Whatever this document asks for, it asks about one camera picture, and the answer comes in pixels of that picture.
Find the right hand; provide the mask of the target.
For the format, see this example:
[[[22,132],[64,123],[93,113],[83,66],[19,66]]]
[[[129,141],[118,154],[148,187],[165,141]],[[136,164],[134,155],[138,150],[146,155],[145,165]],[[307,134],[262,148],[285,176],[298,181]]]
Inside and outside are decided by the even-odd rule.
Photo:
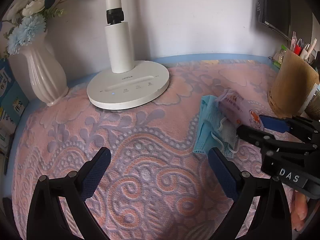
[[[293,230],[302,230],[307,213],[307,197],[298,191],[294,191],[291,203],[291,224]]]

